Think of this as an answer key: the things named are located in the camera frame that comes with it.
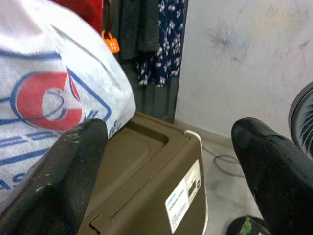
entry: navy floral fabric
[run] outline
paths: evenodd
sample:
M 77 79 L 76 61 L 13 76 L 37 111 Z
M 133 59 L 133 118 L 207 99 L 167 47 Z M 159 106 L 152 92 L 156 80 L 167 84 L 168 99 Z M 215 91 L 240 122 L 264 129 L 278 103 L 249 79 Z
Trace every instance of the navy floral fabric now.
M 158 52 L 143 52 L 136 61 L 140 85 L 155 82 L 167 85 L 178 76 L 181 62 L 181 41 L 184 26 L 184 0 L 159 0 Z

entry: orange padlock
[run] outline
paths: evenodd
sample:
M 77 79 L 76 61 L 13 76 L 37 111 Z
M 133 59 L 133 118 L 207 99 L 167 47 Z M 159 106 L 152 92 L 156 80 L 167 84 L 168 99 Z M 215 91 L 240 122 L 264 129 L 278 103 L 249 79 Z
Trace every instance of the orange padlock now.
M 108 38 L 105 38 L 105 30 L 101 32 L 101 37 L 104 42 L 107 44 L 110 51 L 115 54 L 119 52 L 119 45 L 116 38 L 112 37 L 111 33 L 108 33 Z

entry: red logo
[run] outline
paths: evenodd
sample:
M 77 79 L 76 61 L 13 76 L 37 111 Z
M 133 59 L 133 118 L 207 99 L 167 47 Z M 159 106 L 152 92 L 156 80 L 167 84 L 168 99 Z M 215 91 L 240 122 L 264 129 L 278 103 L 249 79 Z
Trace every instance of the red logo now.
M 45 129 L 65 131 L 83 120 L 77 88 L 66 72 L 45 72 L 24 78 L 16 90 L 20 118 Z

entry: sticker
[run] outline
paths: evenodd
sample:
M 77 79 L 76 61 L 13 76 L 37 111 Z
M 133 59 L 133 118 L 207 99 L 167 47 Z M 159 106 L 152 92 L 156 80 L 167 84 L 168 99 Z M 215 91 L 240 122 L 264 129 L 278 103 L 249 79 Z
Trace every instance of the sticker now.
M 194 200 L 200 186 L 200 164 L 199 160 L 197 159 L 165 201 L 165 208 L 171 225 L 172 233 L 175 232 L 186 212 L 188 211 L 188 208 Z

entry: electrical cable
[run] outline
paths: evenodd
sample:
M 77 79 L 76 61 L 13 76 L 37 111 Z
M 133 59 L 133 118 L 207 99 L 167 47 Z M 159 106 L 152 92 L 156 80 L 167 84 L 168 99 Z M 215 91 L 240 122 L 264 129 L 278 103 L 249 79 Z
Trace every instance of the electrical cable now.
M 228 162 L 228 163 L 231 163 L 231 164 L 237 164 L 237 165 L 240 165 L 237 158 L 235 158 L 234 156 L 231 156 L 231 155 L 226 155 L 226 154 L 221 154 L 221 155 L 216 155 L 214 154 L 212 151 L 208 150 L 206 147 L 202 146 L 202 149 L 206 152 L 208 152 L 209 154 L 211 154 L 212 156 L 214 156 L 214 163 L 215 165 L 217 166 L 217 168 L 223 172 L 224 174 L 227 174 L 227 175 L 230 175 L 230 176 L 235 176 L 235 177 L 239 177 L 239 178 L 244 178 L 245 177 L 243 175 L 240 175 L 240 174 L 234 174 L 234 173 L 230 173 L 224 169 L 222 169 L 218 163 L 216 162 L 217 159 L 221 159 L 222 161 L 224 162 Z

